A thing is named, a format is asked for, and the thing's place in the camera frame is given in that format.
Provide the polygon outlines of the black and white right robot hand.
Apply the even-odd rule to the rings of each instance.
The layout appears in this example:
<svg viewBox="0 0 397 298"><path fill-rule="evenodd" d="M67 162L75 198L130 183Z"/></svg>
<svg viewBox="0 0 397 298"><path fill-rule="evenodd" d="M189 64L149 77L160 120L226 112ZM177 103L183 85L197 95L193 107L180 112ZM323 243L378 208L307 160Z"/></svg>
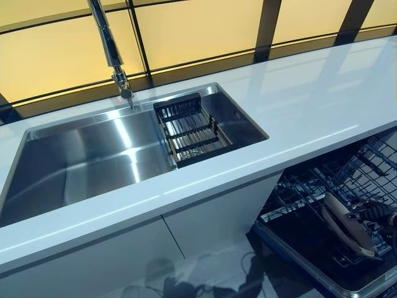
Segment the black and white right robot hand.
<svg viewBox="0 0 397 298"><path fill-rule="evenodd" d="M382 202L368 201L347 214L349 220L358 223L375 222L381 227L396 230L396 208Z"/></svg>

